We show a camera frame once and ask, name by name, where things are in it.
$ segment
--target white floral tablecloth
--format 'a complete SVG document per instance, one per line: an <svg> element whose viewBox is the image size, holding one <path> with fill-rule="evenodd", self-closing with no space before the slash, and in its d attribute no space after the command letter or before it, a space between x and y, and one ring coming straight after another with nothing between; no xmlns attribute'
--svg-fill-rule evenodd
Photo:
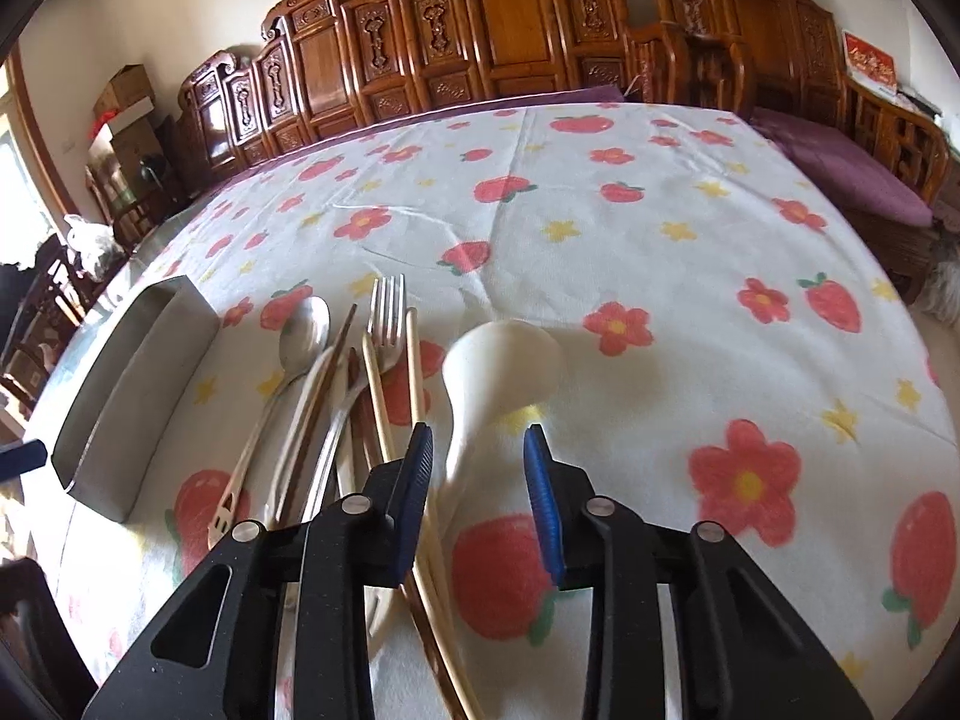
<svg viewBox="0 0 960 720"><path fill-rule="evenodd" d="M98 680L205 553L294 302L338 324L405 272L440 464L440 365L519 317L565 353L549 402L488 431L445 544L459 642L488 717L579 717L589 594L539 564L521 433L648 522L724 523L892 717L960 614L960 464L923 343L853 230L779 151L716 111L631 104L459 115L317 151L225 189L145 280L188 274L223 318L130 521L47 487L40 557ZM365 322L365 311L357 324ZM387 382L397 442L405 375ZM272 431L248 479L256 514ZM27 484L34 495L46 485ZM278 704L289 699L289 662ZM373 664L382 717L443 717L406 613Z"/></svg>

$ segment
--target white plastic bag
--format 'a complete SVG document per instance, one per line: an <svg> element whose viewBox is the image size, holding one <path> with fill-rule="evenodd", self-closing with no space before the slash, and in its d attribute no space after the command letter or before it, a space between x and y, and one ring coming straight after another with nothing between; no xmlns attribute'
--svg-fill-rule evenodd
<svg viewBox="0 0 960 720"><path fill-rule="evenodd" d="M103 281L109 267L123 256L122 248L113 237L113 230L76 214L67 214L64 220L70 225L70 231L66 234L67 245L80 255L80 267L94 281Z"/></svg>

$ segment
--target yellow star print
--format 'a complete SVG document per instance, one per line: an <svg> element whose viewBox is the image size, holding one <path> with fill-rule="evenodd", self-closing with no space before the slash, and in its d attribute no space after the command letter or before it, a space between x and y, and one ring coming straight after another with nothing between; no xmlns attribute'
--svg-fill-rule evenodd
<svg viewBox="0 0 960 720"><path fill-rule="evenodd" d="M852 683L855 683L863 676L863 672L867 670L867 666L869 665L870 661L861 661L852 652L848 652L840 661L840 668L843 669L843 673L847 675L847 679Z"/></svg>
<svg viewBox="0 0 960 720"><path fill-rule="evenodd" d="M559 244L567 238L574 238L580 234L577 225L571 220L551 221L541 232L546 235L551 244Z"/></svg>
<svg viewBox="0 0 960 720"><path fill-rule="evenodd" d="M894 285L885 278L875 278L870 291L881 300L889 300L891 303L899 300Z"/></svg>
<svg viewBox="0 0 960 720"><path fill-rule="evenodd" d="M373 292L374 281L376 281L376 274L366 274L360 276L356 281L350 282L348 286L354 298L363 298L364 295L369 295Z"/></svg>
<svg viewBox="0 0 960 720"><path fill-rule="evenodd" d="M896 402L903 406L910 413L917 413L917 404L923 400L923 396L913 386L909 379L896 380Z"/></svg>
<svg viewBox="0 0 960 720"><path fill-rule="evenodd" d="M197 396L193 399L194 405L202 406L215 394L217 394L216 376L210 376L209 379L199 381L197 383Z"/></svg>
<svg viewBox="0 0 960 720"><path fill-rule="evenodd" d="M719 181L701 181L694 184L697 189L702 191L707 197L726 197L730 192L723 188Z"/></svg>
<svg viewBox="0 0 960 720"><path fill-rule="evenodd" d="M301 229L304 227L312 227L314 224L320 221L320 217L323 216L323 211L318 211L315 214L310 214L308 217L304 217L301 220Z"/></svg>
<svg viewBox="0 0 960 720"><path fill-rule="evenodd" d="M270 397L274 393L274 390L280 386L281 381L283 381L283 371L275 370L269 379L260 382L256 386L256 391L264 397Z"/></svg>
<svg viewBox="0 0 960 720"><path fill-rule="evenodd" d="M540 406L524 406L503 416L500 422L511 436L519 436L532 422L540 422L543 418L544 410Z"/></svg>
<svg viewBox="0 0 960 720"><path fill-rule="evenodd" d="M836 431L837 443L846 443L847 440L856 441L856 423L860 415L848 409L840 398L834 400L833 409L822 412L820 418L824 425Z"/></svg>
<svg viewBox="0 0 960 720"><path fill-rule="evenodd" d="M697 234L685 221L665 221L661 224L661 233L673 242L697 240Z"/></svg>

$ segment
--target purple cushion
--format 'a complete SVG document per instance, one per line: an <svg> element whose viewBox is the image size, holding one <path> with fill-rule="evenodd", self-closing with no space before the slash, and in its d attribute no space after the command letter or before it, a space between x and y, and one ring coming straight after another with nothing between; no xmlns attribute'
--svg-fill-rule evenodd
<svg viewBox="0 0 960 720"><path fill-rule="evenodd" d="M911 227L933 223L933 213L915 191L839 130L766 108L757 108L750 124L834 205Z"/></svg>

